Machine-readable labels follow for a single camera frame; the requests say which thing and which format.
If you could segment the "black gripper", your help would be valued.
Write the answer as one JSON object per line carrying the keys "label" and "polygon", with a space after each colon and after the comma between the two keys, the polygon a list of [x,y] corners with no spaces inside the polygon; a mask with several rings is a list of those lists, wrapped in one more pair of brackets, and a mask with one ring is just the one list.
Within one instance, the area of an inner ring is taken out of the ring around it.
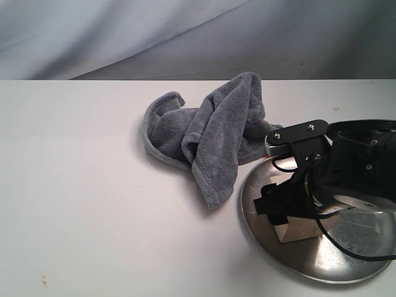
{"label": "black gripper", "polygon": [[253,200],[256,215],[266,215],[273,226],[287,224],[287,216],[321,220],[334,216],[333,213],[317,213],[314,198],[306,189],[305,177],[315,164],[314,156],[308,156],[302,165],[292,170],[281,168],[276,164],[276,161],[287,157],[286,154],[273,157],[272,166],[282,173],[293,173],[293,175],[279,185],[272,183],[261,188],[261,197]]}

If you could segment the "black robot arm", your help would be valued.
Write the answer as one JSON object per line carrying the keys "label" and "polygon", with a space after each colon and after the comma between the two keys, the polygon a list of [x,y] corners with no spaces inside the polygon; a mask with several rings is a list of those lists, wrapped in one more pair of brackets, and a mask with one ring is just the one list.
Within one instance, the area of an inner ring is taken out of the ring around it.
{"label": "black robot arm", "polygon": [[325,219],[345,209],[395,211],[395,121],[314,120],[274,130],[271,145],[283,151],[271,164],[292,157],[290,179],[262,187],[256,215],[274,225],[289,217]]}

